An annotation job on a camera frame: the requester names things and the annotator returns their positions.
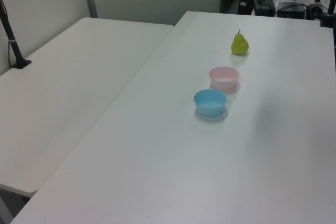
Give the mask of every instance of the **white folding table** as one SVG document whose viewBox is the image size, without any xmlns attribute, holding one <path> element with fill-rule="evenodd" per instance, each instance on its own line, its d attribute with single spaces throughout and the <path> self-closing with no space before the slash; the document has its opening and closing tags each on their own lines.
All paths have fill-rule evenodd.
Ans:
<svg viewBox="0 0 336 224">
<path fill-rule="evenodd" d="M 84 18 L 3 74 L 0 188 L 31 197 L 171 30 Z"/>
<path fill-rule="evenodd" d="M 240 80 L 206 118 L 217 66 Z M 13 224 L 334 224 L 335 185 L 332 29 L 187 12 Z"/>
</svg>

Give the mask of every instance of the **black device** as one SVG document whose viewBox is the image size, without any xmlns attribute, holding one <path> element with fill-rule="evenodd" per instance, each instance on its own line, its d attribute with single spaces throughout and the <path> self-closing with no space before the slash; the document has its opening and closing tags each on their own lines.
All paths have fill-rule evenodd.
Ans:
<svg viewBox="0 0 336 224">
<path fill-rule="evenodd" d="M 273 0 L 253 0 L 253 9 L 256 16 L 274 17 L 275 15 Z"/>
<path fill-rule="evenodd" d="M 300 2 L 279 2 L 278 4 L 278 17 L 279 18 L 296 18 L 304 19 L 306 8 Z"/>
<path fill-rule="evenodd" d="M 317 4 L 308 5 L 306 13 L 307 13 L 306 19 L 308 20 L 315 20 L 316 18 L 321 19 L 322 18 L 321 5 Z"/>
<path fill-rule="evenodd" d="M 14 64 L 12 68 L 23 69 L 25 66 L 29 65 L 32 61 L 24 59 L 21 55 L 19 46 L 13 34 L 13 30 L 10 27 L 11 25 L 9 24 L 9 21 L 8 21 L 5 4 L 2 0 L 0 0 L 0 19 L 6 31 L 8 42 L 12 46 L 12 49 L 13 49 L 13 52 L 16 58 L 16 64 Z"/>
<path fill-rule="evenodd" d="M 332 27 L 334 29 L 334 33 L 335 33 L 335 28 L 336 28 L 335 27 L 335 15 L 334 15 L 335 5 L 336 5 L 336 0 L 330 0 L 327 14 L 322 17 L 321 23 L 320 23 L 322 27 Z"/>
</svg>

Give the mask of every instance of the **electronic equipment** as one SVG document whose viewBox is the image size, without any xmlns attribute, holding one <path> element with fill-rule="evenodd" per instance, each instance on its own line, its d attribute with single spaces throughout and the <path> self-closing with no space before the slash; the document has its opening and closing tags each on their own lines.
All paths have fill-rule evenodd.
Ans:
<svg viewBox="0 0 336 224">
<path fill-rule="evenodd" d="M 304 19 L 306 7 L 300 2 L 279 2 L 278 4 L 278 17 L 279 18 L 296 18 Z"/>
<path fill-rule="evenodd" d="M 312 4 L 307 8 L 307 16 L 306 19 L 315 20 L 322 18 L 322 8 L 321 5 Z"/>
<path fill-rule="evenodd" d="M 273 0 L 253 0 L 253 9 L 256 16 L 274 17 L 275 15 Z"/>
</svg>

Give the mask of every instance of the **pink bowl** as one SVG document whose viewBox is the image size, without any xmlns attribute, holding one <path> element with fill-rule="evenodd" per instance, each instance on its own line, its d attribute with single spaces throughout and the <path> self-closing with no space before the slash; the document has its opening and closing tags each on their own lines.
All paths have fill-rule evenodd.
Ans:
<svg viewBox="0 0 336 224">
<path fill-rule="evenodd" d="M 232 89 L 237 84 L 239 72 L 231 67 L 217 67 L 209 73 L 211 85 L 216 89 Z"/>
</svg>

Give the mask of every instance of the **cable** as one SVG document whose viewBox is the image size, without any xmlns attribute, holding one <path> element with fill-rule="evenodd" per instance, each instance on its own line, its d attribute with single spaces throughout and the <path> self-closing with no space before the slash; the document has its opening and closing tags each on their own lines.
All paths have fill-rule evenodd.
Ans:
<svg viewBox="0 0 336 224">
<path fill-rule="evenodd" d="M 9 63 L 9 67 L 12 68 L 12 65 L 11 65 L 11 63 L 10 63 L 10 62 L 11 62 L 11 61 L 10 61 L 11 59 L 10 59 L 10 57 L 9 57 L 9 53 L 10 53 L 10 43 L 8 42 L 8 63 Z"/>
<path fill-rule="evenodd" d="M 307 8 L 308 8 L 308 6 L 305 5 L 305 4 L 288 5 L 288 6 L 285 6 L 285 7 L 283 7 L 283 8 L 278 9 L 278 10 L 275 12 L 275 14 L 278 16 L 278 12 L 279 12 L 279 11 L 281 11 L 281 10 L 286 10 L 286 9 L 289 9 L 289 8 L 292 8 L 292 7 L 295 7 L 295 6 L 305 6 L 305 7 L 306 7 L 306 10 L 307 10 Z"/>
<path fill-rule="evenodd" d="M 315 6 L 320 6 L 320 7 L 323 7 L 324 9 L 328 10 L 328 8 L 326 8 L 326 7 L 323 6 L 323 5 L 317 5 L 317 4 L 313 4 L 313 5 L 315 5 Z"/>
<path fill-rule="evenodd" d="M 1 4 L 2 4 L 2 7 L 4 8 L 5 13 L 6 13 L 6 16 L 7 16 L 7 18 L 8 18 L 8 12 L 7 12 L 6 6 L 5 6 L 5 4 L 4 4 L 4 2 L 3 2 L 2 0 L 0 0 L 0 2 L 1 2 Z"/>
</svg>

